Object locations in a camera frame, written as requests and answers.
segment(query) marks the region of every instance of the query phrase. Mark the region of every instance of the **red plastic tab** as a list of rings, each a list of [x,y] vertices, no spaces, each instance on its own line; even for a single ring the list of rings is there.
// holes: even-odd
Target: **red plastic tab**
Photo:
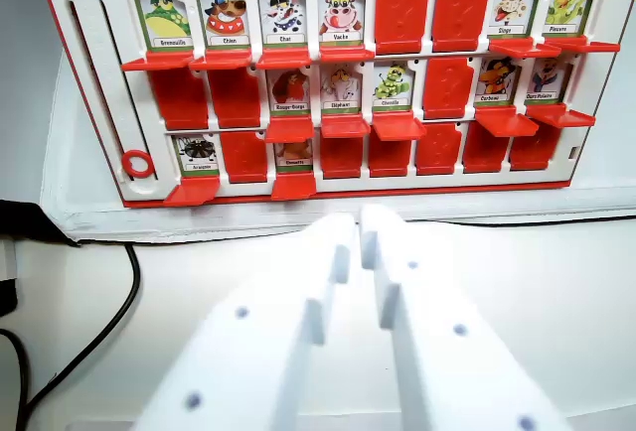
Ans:
[[[298,69],[311,64],[306,47],[263,49],[257,69]]]
[[[620,44],[609,44],[606,42],[587,42],[585,36],[579,37],[555,37],[546,39],[549,46],[559,47],[566,52],[577,52],[580,54],[590,52],[619,52]]]
[[[190,62],[193,71],[220,71],[239,69],[251,63],[251,49],[206,51],[206,55]]]
[[[320,137],[320,166],[326,179],[360,178],[363,138]]]
[[[320,47],[320,60],[324,63],[368,61],[374,56],[375,54],[365,49],[365,46]]]
[[[541,123],[535,136],[515,138],[510,150],[510,164],[518,170],[544,170],[557,148],[560,130]]]
[[[313,171],[303,173],[278,173],[271,198],[274,201],[306,200],[316,194]]]
[[[359,138],[371,131],[362,115],[330,115],[322,117],[322,135],[325,138]]]
[[[421,51],[428,0],[376,0],[376,53]]]
[[[412,111],[376,111],[374,130],[382,141],[417,140],[426,132]]]
[[[517,113],[514,106],[480,106],[475,108],[475,120],[493,136],[510,138],[533,136],[539,125]]]
[[[209,71],[212,103],[221,128],[260,125],[258,78],[247,69]]]
[[[202,78],[187,67],[148,73],[159,112],[168,130],[208,128],[208,101]]]
[[[273,116],[265,133],[266,143],[301,143],[314,137],[309,116]]]
[[[426,135],[417,142],[415,166],[419,175],[451,175],[459,154],[461,133],[454,123],[426,125]]]
[[[225,131],[220,134],[230,183],[267,181],[267,151],[255,131]]]
[[[560,54],[560,48],[546,44],[537,44],[533,47],[533,39],[492,39],[488,50],[498,52],[514,59],[527,58],[552,58]]]
[[[435,0],[434,52],[474,51],[488,0]]]
[[[465,57],[429,59],[424,87],[424,117],[461,118],[474,70]]]
[[[369,170],[372,178],[406,176],[411,141],[382,141],[376,129],[369,134]]]
[[[182,178],[181,185],[170,193],[163,205],[169,207],[203,205],[215,198],[220,185],[218,176]]]
[[[148,52],[145,59],[137,59],[121,66],[125,72],[168,71],[182,69],[192,61],[192,52]]]
[[[574,126],[593,126],[596,118],[580,113],[579,111],[565,111],[564,103],[554,105],[528,105],[526,114],[531,118],[554,126],[556,128],[568,128]]]
[[[506,156],[509,141],[509,138],[491,135],[486,128],[472,121],[468,127],[464,148],[464,172],[497,173],[501,171],[501,162]]]

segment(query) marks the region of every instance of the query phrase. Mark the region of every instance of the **cartoon character card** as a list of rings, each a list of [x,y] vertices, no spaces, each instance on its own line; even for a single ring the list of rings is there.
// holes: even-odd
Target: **cartoon character card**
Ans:
[[[172,142],[182,176],[215,176],[219,173],[212,135],[173,136]]]
[[[258,6],[264,47],[307,45],[304,0],[258,0]]]
[[[353,64],[325,64],[320,67],[320,103],[323,115],[359,113],[362,75]]]
[[[545,37],[578,37],[583,34],[592,0],[551,0],[544,25]]]
[[[406,62],[376,63],[373,111],[410,110],[414,72]]]
[[[312,171],[313,154],[311,140],[300,143],[277,143],[274,145],[276,171]]]
[[[533,25],[536,1],[495,0],[488,24],[488,37],[490,39],[528,37]]]
[[[247,5],[244,0],[197,0],[206,47],[212,50],[247,49]]]
[[[309,76],[306,69],[267,71],[267,94],[272,116],[309,114]]]
[[[510,57],[484,59],[475,91],[475,106],[511,105],[519,70]]]
[[[359,46],[363,42],[365,0],[318,0],[320,43]]]
[[[186,6],[177,0],[135,0],[143,37],[149,51],[193,49]]]
[[[562,101],[570,73],[571,64],[559,59],[537,59],[526,93],[526,105]]]

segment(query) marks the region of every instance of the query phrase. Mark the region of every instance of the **black cable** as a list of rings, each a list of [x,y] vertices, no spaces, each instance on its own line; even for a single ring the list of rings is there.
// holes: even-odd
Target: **black cable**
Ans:
[[[14,333],[0,329],[0,335],[7,337],[13,345],[16,355],[18,356],[18,364],[20,366],[20,402],[18,405],[16,431],[26,431],[29,419],[33,415],[38,404],[40,404],[43,399],[45,399],[56,387],[58,387],[58,385],[62,383],[67,376],[69,376],[73,370],[86,359],[86,357],[99,347],[106,337],[108,337],[108,335],[115,329],[117,324],[121,322],[121,319],[123,319],[126,315],[128,309],[130,309],[130,306],[137,297],[137,293],[139,292],[139,287],[141,285],[141,269],[139,267],[137,254],[135,253],[132,244],[125,244],[125,248],[128,258],[130,259],[130,265],[132,266],[132,286],[126,300],[99,335],[97,335],[74,359],[71,360],[67,366],[65,366],[62,371],[55,375],[55,377],[49,381],[44,388],[38,391],[38,393],[28,402],[27,398],[29,396],[29,388],[31,385],[31,367],[25,347]]]

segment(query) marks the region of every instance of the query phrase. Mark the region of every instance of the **frog character card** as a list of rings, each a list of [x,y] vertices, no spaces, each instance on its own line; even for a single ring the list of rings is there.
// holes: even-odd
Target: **frog character card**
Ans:
[[[519,70],[510,57],[484,59],[475,90],[475,106],[512,105]]]
[[[408,111],[414,74],[406,62],[376,63],[373,111]]]
[[[217,152],[212,135],[173,136],[172,142],[184,177],[219,174]]]
[[[544,36],[582,35],[591,5],[592,0],[552,0],[544,25]]]
[[[267,71],[267,94],[272,116],[309,114],[309,76],[304,70]]]
[[[197,0],[206,47],[248,49],[247,4],[244,0]]]
[[[320,43],[360,46],[363,42],[365,0],[318,0]]]
[[[561,102],[571,67],[559,59],[537,59],[526,93],[526,105]]]
[[[135,0],[146,46],[152,52],[193,49],[186,6],[177,0]]]
[[[537,0],[496,0],[490,15],[488,37],[528,37],[533,26]]]
[[[258,6],[264,47],[307,45],[304,0],[258,0]]]
[[[312,171],[313,152],[311,140],[300,143],[276,143],[274,145],[276,171],[287,173],[292,171]]]
[[[353,64],[324,64],[320,67],[320,103],[323,115],[359,113],[362,75]]]

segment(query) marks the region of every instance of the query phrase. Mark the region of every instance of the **red ring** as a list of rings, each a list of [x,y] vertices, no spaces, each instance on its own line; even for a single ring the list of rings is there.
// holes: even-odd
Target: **red ring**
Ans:
[[[144,171],[137,171],[132,167],[132,158],[141,158],[146,162],[146,169]],[[128,173],[133,178],[148,178],[155,172],[155,165],[152,164],[152,158],[145,151],[130,150],[126,151],[121,158],[121,166],[123,171]]]

